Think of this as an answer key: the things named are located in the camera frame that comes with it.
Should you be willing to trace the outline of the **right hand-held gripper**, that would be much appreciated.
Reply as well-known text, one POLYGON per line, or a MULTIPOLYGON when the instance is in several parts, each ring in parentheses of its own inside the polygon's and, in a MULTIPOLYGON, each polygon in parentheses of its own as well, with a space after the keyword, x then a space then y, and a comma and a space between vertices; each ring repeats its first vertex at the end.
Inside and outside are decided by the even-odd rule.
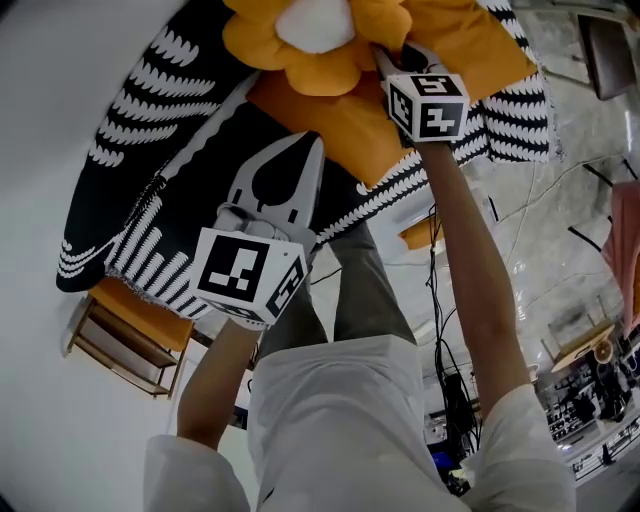
POLYGON ((418 74, 400 74, 393 55, 382 46, 373 45, 372 54, 384 80, 389 117, 411 142, 462 137, 470 98, 459 75, 442 74, 439 57, 418 43, 402 48, 402 69, 418 74))

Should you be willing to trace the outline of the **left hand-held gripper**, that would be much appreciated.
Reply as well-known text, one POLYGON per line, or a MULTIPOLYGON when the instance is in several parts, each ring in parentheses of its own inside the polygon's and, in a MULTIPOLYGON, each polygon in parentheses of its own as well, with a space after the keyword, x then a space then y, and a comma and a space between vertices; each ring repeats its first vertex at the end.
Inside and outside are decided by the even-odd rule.
POLYGON ((324 163, 316 133, 286 136, 248 158, 230 203, 200 231, 190 293, 245 329, 273 326, 308 274, 324 163))

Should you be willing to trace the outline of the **orange flower cushion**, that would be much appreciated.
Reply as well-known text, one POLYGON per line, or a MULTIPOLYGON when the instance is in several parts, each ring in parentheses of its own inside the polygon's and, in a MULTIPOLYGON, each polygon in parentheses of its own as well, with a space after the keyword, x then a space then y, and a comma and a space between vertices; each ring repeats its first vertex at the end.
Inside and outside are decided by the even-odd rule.
POLYGON ((403 0, 223 0, 233 11, 226 49, 242 63, 282 71, 307 96, 341 96, 375 69, 371 46, 397 51, 412 25, 403 0))

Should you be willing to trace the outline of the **large orange pillow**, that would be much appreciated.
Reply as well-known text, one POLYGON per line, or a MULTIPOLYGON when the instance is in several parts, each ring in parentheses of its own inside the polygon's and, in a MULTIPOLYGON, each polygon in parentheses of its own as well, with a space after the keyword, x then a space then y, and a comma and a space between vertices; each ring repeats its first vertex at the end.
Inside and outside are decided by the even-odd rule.
MULTIPOLYGON (((409 40, 460 75, 471 97, 456 162, 478 156, 497 162, 540 162, 549 156, 547 101, 534 56, 509 0, 405 0, 413 18, 409 40)), ((264 73, 249 101, 292 133, 321 135, 329 159, 373 186, 408 160, 383 110, 371 73, 341 97, 294 91, 282 72, 264 73)))

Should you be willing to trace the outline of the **clear plastic storage bin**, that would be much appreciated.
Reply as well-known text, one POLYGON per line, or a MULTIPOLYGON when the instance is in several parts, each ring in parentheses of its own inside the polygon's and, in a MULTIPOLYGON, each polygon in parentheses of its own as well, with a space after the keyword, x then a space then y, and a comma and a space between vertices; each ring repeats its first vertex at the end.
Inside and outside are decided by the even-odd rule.
MULTIPOLYGON (((383 223, 384 245, 381 249, 383 259, 386 262, 395 263, 409 254, 411 251, 399 234, 431 215, 436 215, 436 205, 429 185, 395 203, 390 216, 383 223)), ((435 245, 438 250, 444 248, 444 243, 440 240, 435 245)))

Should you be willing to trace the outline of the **small orange pillow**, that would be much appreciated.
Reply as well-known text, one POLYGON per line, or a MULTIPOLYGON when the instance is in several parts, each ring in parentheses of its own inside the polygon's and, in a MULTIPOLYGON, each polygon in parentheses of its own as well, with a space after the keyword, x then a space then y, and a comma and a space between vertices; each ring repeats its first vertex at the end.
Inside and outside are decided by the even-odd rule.
POLYGON ((410 251, 430 247, 444 237, 440 218, 431 215, 408 227, 399 234, 410 251))

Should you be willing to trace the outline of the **person's left forearm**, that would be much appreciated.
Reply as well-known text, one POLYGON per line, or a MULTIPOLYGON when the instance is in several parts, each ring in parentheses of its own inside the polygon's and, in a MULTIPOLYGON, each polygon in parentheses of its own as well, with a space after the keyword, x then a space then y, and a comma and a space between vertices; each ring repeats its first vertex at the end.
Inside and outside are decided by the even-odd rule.
POLYGON ((225 323, 183 390, 177 411, 179 437, 218 448, 260 336, 233 321, 225 323))

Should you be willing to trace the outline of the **person's right forearm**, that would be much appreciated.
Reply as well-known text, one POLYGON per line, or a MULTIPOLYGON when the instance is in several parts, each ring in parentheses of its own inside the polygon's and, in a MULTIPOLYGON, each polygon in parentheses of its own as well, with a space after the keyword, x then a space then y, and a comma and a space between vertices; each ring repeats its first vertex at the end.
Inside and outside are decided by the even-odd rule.
POLYGON ((511 281, 449 146, 418 143, 416 150, 439 211, 459 322, 487 417, 502 397, 530 382, 511 281))

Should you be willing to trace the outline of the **black white patterned blanket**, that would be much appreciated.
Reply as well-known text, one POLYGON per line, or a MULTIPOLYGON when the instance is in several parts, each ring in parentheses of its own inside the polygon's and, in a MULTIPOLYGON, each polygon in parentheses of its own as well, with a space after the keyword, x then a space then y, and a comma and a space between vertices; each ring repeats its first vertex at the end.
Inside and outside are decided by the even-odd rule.
MULTIPOLYGON (((223 0, 187 0, 125 79, 72 197, 59 290, 86 291, 113 273, 183 317, 209 312, 189 291, 200 231, 229 202, 240 166, 295 134, 249 101, 260 76, 272 71, 250 67, 226 49, 222 32, 232 15, 223 0)), ((395 127, 408 160, 373 186, 325 151, 310 223, 316 244, 427 186, 420 156, 395 127)))

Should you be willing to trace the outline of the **person's grey trousers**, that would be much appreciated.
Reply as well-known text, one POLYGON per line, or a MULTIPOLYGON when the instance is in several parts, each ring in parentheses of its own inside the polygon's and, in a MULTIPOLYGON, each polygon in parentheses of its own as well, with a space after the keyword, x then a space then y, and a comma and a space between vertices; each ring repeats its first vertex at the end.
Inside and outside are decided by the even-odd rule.
MULTIPOLYGON (((341 266, 334 340, 393 335, 414 344, 415 337, 397 303, 367 225, 361 223, 342 233, 330 242, 330 247, 341 266)), ((327 341, 313 308, 309 285, 303 283, 262 337, 256 359, 327 341)))

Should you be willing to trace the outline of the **brown chair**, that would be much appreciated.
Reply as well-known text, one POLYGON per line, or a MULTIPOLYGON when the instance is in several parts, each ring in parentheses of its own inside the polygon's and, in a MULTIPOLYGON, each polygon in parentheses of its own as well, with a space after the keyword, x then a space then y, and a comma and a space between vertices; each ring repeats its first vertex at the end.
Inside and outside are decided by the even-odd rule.
POLYGON ((610 100, 636 84, 636 72, 623 24, 599 17, 577 17, 583 56, 597 98, 610 100))

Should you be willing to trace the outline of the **wooden side table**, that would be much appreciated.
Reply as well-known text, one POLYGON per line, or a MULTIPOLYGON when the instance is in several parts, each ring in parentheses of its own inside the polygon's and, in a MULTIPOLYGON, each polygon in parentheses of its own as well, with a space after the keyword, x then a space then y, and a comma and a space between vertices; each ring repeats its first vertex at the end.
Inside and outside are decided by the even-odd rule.
POLYGON ((78 348, 153 398, 173 397, 185 357, 166 348, 97 301, 88 300, 64 356, 78 348))

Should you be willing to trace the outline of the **person's white shirt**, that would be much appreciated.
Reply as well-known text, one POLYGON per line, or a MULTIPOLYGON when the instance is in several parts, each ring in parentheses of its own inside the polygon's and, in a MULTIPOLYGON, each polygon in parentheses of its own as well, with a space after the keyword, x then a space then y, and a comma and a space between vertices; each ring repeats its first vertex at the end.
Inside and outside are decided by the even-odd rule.
POLYGON ((144 512, 576 512, 572 470, 531 385, 484 423, 462 497, 442 482, 424 438, 417 349, 377 336, 283 350, 253 374, 251 506, 232 465, 199 443, 147 445, 144 512))

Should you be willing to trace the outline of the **black device with blue screen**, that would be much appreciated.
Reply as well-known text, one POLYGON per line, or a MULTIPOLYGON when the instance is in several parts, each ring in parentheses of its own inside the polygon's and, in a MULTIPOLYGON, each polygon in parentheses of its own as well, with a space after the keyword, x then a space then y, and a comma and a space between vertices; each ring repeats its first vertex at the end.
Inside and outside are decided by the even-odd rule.
POLYGON ((428 449, 439 473, 448 473, 461 468, 461 458, 458 453, 435 445, 429 445, 428 449))

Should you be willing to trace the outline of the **light wooden table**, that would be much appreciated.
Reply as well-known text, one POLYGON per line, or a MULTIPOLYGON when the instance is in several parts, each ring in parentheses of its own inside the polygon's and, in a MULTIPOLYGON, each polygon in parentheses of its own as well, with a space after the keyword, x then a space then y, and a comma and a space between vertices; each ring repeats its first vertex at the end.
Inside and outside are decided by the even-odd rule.
POLYGON ((589 351, 592 351, 600 341, 607 340, 614 328, 615 324, 613 322, 605 320, 570 343, 563 345, 558 355, 554 358, 554 365, 551 368, 551 372, 558 372, 584 357, 589 351))

